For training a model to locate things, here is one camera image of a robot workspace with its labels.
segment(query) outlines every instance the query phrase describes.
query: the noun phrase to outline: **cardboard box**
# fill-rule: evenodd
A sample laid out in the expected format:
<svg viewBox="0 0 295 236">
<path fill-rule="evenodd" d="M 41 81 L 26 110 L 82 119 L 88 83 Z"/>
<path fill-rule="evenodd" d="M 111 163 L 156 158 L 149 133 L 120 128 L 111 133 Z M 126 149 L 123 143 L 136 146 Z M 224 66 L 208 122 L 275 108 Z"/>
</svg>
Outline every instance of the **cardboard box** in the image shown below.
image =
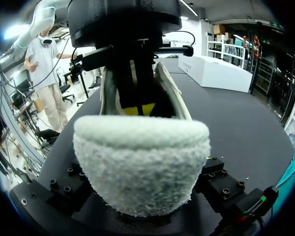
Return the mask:
<svg viewBox="0 0 295 236">
<path fill-rule="evenodd" d="M 217 42 L 222 42 L 222 35 L 217 35 L 216 36 L 216 41 Z"/>
<path fill-rule="evenodd" d="M 223 25 L 215 25 L 213 31 L 216 35 L 225 34 L 225 27 Z"/>
<path fill-rule="evenodd" d="M 227 38 L 232 38 L 232 34 L 231 33 L 227 33 L 226 32 L 225 35 L 226 35 Z"/>
<path fill-rule="evenodd" d="M 40 113 L 44 110 L 44 104 L 41 102 L 39 98 L 34 100 L 34 105 L 37 110 L 37 113 Z"/>
</svg>

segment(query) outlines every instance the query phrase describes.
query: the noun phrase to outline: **beige pants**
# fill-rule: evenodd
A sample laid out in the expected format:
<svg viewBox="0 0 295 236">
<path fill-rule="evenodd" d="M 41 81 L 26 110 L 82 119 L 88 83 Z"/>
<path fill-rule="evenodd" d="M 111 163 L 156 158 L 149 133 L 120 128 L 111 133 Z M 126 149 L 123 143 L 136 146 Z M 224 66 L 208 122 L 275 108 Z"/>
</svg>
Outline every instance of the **beige pants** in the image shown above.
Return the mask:
<svg viewBox="0 0 295 236">
<path fill-rule="evenodd" d="M 44 104 L 48 121 L 55 131 L 61 132 L 68 123 L 65 103 L 58 84 L 53 84 L 40 89 L 38 97 Z"/>
</svg>

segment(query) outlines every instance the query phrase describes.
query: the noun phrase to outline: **metal rack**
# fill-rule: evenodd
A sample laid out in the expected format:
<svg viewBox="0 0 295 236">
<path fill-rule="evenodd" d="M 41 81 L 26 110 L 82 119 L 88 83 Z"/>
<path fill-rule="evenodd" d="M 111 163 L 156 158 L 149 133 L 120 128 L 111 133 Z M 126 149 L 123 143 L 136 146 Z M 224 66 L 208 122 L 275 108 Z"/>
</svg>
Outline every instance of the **metal rack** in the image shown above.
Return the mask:
<svg viewBox="0 0 295 236">
<path fill-rule="evenodd" d="M 211 49 L 212 45 L 215 44 L 221 44 L 221 50 L 214 50 Z M 237 58 L 241 60 L 241 68 L 244 68 L 245 64 L 245 54 L 246 50 L 244 47 L 238 46 L 238 45 L 233 45 L 233 44 L 227 44 L 224 41 L 222 42 L 216 42 L 216 41 L 207 41 L 207 51 L 206 51 L 206 56 L 208 56 L 209 52 L 213 53 L 218 53 L 221 54 L 221 59 L 224 58 L 224 56 L 230 56 L 233 58 Z"/>
<path fill-rule="evenodd" d="M 268 94 L 274 71 L 274 58 L 262 57 L 258 68 L 256 86 Z"/>
</svg>

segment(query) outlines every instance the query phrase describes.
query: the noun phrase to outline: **white t-shirt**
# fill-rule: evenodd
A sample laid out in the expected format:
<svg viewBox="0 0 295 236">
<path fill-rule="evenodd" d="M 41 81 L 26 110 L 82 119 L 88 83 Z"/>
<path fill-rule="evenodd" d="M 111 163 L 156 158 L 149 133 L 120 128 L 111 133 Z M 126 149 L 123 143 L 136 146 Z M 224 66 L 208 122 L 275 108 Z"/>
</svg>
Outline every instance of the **white t-shirt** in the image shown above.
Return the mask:
<svg viewBox="0 0 295 236">
<path fill-rule="evenodd" d="M 29 72 L 30 78 L 35 86 L 35 90 L 58 83 L 59 79 L 56 77 L 56 72 L 52 72 L 44 82 L 40 83 L 54 68 L 53 59 L 59 54 L 56 42 L 51 37 L 44 37 L 51 39 L 51 44 L 43 45 L 40 38 L 35 38 L 28 46 L 26 57 L 30 57 L 30 62 L 39 61 L 39 65 L 34 72 Z"/>
</svg>

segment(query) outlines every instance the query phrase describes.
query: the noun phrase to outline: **office chair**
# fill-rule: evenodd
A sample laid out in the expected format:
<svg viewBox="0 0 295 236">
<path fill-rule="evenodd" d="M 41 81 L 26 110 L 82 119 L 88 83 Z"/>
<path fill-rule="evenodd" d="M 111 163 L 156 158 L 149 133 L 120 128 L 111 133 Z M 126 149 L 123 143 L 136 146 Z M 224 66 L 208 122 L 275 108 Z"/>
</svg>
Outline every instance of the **office chair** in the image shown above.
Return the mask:
<svg viewBox="0 0 295 236">
<path fill-rule="evenodd" d="M 60 91 L 61 91 L 62 94 L 64 94 L 71 87 L 71 85 L 63 85 L 63 86 L 61 86 L 61 79 L 60 79 L 60 77 L 59 77 L 58 74 L 57 74 L 57 76 L 58 76 L 58 79 L 59 79 Z M 62 100 L 63 101 L 67 100 L 67 101 L 70 101 L 71 103 L 73 103 L 73 101 L 71 99 L 68 99 L 68 97 L 71 97 L 71 96 L 74 98 L 74 95 L 73 94 L 68 95 L 68 96 L 63 96 L 62 95 Z"/>
</svg>

